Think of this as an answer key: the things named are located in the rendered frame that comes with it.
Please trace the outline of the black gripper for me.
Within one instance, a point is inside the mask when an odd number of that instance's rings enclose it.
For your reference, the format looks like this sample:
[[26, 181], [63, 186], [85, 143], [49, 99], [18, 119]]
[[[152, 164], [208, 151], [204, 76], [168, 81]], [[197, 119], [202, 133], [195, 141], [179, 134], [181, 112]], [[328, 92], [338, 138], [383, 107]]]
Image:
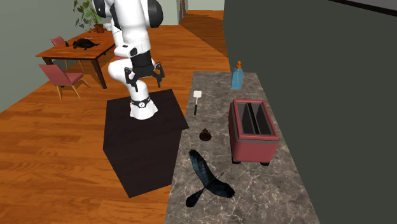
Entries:
[[135, 55], [131, 58], [132, 69], [125, 67], [125, 82], [127, 86], [133, 87], [136, 92], [138, 92], [137, 80], [138, 78], [143, 78], [147, 76], [153, 76], [157, 80], [158, 88], [161, 87], [162, 79], [165, 77], [163, 67], [160, 62], [153, 65], [151, 52], [147, 51], [145, 53]]

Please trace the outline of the brown wooden table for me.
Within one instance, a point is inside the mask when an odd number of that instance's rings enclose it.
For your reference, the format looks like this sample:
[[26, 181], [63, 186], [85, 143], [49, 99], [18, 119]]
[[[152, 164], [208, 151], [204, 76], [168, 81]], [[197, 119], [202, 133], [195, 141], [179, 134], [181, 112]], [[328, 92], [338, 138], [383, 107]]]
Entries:
[[[74, 48], [73, 42], [79, 39], [90, 40], [96, 44], [96, 46], [88, 48], [87, 50], [79, 48], [78, 46]], [[115, 43], [113, 41], [111, 31], [98, 33], [96, 31], [89, 30], [67, 41], [62, 41], [50, 49], [37, 54], [36, 57], [42, 58], [48, 65], [53, 64], [53, 59], [80, 61], [87, 60], [93, 65], [100, 86], [103, 89], [107, 89], [101, 66], [99, 64], [99, 57], [107, 54], [107, 52], [111, 50], [114, 45]]]

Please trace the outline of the dark robot stand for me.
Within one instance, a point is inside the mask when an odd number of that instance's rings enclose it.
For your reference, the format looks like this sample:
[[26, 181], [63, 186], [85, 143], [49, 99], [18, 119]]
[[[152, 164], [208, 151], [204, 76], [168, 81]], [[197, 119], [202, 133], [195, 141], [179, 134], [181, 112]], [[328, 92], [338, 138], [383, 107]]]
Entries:
[[150, 93], [158, 108], [151, 118], [129, 116], [129, 98], [109, 100], [103, 151], [128, 197], [172, 183], [183, 130], [189, 126], [171, 89]]

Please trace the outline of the pink chair with wooden legs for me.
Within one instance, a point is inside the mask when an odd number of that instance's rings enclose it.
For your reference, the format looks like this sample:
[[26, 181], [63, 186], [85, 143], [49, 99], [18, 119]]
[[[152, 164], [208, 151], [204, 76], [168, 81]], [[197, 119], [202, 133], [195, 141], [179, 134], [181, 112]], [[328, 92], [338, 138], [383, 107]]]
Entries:
[[39, 64], [38, 66], [56, 87], [60, 100], [62, 100], [61, 88], [63, 87], [71, 87], [79, 99], [81, 99], [81, 96], [76, 88], [77, 82], [82, 81], [88, 88], [91, 88], [91, 85], [84, 78], [83, 73], [67, 73], [55, 64]]
[[[63, 39], [62, 36], [58, 36], [56, 38], [51, 39], [51, 42], [54, 46], [58, 46], [58, 45], [64, 45], [66, 47], [69, 47], [69, 44]], [[80, 60], [75, 60], [75, 63], [79, 64], [83, 70], [83, 72], [85, 72], [85, 69], [83, 67], [83, 64], [81, 63]]]

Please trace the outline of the blue bottle with orange top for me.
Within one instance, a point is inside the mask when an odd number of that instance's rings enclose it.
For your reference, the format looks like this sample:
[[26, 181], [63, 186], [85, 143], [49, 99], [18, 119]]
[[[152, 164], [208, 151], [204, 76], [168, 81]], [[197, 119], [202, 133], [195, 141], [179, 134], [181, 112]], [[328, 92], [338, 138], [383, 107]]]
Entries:
[[242, 63], [240, 60], [238, 60], [235, 69], [232, 71], [230, 88], [241, 89], [243, 77], [244, 77], [244, 72], [242, 70]]

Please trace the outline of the black bird figure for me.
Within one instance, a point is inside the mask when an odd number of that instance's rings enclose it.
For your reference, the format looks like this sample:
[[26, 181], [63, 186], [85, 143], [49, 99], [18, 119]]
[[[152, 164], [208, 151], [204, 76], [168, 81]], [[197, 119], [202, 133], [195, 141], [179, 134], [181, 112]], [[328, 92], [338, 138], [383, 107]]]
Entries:
[[219, 180], [223, 173], [215, 176], [207, 165], [205, 159], [196, 150], [189, 151], [193, 170], [203, 184], [203, 188], [190, 195], [185, 202], [187, 207], [194, 207], [205, 190], [224, 198], [232, 198], [235, 190], [227, 183]]

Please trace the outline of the red toaster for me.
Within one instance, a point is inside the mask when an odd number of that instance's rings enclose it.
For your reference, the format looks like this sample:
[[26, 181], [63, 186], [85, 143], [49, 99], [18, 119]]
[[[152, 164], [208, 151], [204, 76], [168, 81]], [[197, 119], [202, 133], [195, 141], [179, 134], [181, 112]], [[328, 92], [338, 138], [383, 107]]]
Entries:
[[279, 145], [279, 135], [264, 101], [234, 99], [230, 103], [228, 128], [233, 164], [270, 164]]

